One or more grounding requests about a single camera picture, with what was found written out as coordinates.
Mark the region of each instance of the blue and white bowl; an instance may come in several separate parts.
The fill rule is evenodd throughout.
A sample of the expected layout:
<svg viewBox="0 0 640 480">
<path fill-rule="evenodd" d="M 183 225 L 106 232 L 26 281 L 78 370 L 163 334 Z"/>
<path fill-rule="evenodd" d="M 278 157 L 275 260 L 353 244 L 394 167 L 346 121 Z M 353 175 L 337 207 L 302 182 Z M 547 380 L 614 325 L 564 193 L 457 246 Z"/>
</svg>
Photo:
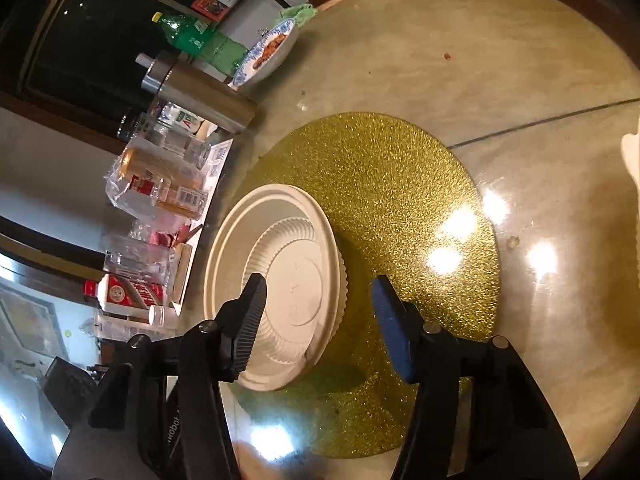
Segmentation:
<svg viewBox="0 0 640 480">
<path fill-rule="evenodd" d="M 300 29 L 296 25 L 296 20 L 293 18 L 289 18 L 288 20 L 285 20 L 273 27 L 251 48 L 249 52 L 246 53 L 230 86 L 238 88 L 249 80 L 252 82 L 258 82 L 270 75 L 289 55 L 289 52 L 291 52 L 291 49 L 293 48 L 293 44 L 296 43 L 299 32 Z M 254 62 L 262 55 L 267 44 L 279 34 L 286 34 L 287 37 L 271 57 L 255 69 Z"/>
</svg>

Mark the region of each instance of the gold glitter placemat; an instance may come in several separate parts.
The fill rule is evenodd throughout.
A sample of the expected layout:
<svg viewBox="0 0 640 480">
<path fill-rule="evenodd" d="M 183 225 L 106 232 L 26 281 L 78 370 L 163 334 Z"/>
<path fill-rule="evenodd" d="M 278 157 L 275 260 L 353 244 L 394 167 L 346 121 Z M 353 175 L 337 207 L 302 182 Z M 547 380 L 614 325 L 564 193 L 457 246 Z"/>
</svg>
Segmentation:
<svg viewBox="0 0 640 480">
<path fill-rule="evenodd" d="M 390 366 L 369 297 L 377 274 L 457 336 L 485 340 L 498 301 L 494 231 L 466 169 L 436 139 L 373 113 L 303 126 L 247 174 L 235 202 L 263 184 L 310 193 L 334 229 L 348 276 L 344 318 L 298 382 L 258 393 L 235 385 L 255 424 L 282 425 L 296 448 L 357 458 L 402 444 L 415 387 Z"/>
</svg>

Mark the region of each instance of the screw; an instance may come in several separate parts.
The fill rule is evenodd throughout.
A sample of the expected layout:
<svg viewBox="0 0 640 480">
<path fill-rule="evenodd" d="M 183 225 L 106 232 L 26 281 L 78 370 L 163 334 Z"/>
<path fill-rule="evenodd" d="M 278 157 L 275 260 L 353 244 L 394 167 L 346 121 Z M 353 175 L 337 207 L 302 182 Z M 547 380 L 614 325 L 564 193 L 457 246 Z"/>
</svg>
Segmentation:
<svg viewBox="0 0 640 480">
<path fill-rule="evenodd" d="M 422 329 L 427 333 L 427 334 L 437 334 L 440 331 L 440 325 L 437 324 L 435 321 L 427 321 L 423 326 Z"/>
<path fill-rule="evenodd" d="M 198 325 L 201 332 L 213 332 L 216 329 L 216 322 L 213 319 L 205 319 Z"/>
<path fill-rule="evenodd" d="M 129 339 L 129 346 L 131 348 L 140 348 L 143 344 L 146 344 L 146 340 L 151 341 L 148 335 L 136 334 L 131 339 Z"/>
<path fill-rule="evenodd" d="M 509 341 L 507 338 L 502 337 L 501 335 L 497 335 L 496 337 L 494 337 L 493 339 L 491 339 L 492 343 L 494 344 L 494 346 L 496 348 L 508 348 L 509 347 Z"/>
</svg>

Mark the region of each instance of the table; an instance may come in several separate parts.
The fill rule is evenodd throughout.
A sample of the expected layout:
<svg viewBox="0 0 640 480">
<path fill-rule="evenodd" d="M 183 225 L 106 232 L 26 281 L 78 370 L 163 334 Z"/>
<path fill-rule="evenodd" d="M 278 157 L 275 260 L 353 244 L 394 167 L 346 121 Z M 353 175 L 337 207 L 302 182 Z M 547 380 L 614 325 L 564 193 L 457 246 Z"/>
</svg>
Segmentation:
<svg viewBox="0 0 640 480">
<path fill-rule="evenodd" d="M 185 326 L 203 317 L 206 246 L 247 169 L 291 130 L 344 111 L 403 118 L 433 134 L 496 224 L 502 291 L 495 331 L 523 357 L 585 475 L 640 394 L 637 199 L 620 156 L 635 132 L 640 73 L 596 25 L 557 0 L 339 0 L 286 62 L 248 91 L 261 114 L 207 219 Z M 232 437 L 250 421 L 227 392 Z M 397 451 L 309 456 L 322 478 L 389 478 Z M 239 451 L 241 468 L 278 477 Z"/>
</svg>

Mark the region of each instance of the green bottle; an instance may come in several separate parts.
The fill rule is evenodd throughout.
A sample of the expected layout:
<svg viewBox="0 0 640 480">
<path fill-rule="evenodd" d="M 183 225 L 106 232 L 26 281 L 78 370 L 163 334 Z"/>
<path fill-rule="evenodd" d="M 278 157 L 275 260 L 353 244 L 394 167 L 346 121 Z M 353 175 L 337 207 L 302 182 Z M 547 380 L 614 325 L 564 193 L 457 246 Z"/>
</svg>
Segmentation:
<svg viewBox="0 0 640 480">
<path fill-rule="evenodd" d="M 156 12 L 151 20 L 160 24 L 170 45 L 213 65 L 231 77 L 248 52 L 243 44 L 216 30 L 215 23 L 207 25 L 194 16 L 167 16 Z"/>
</svg>

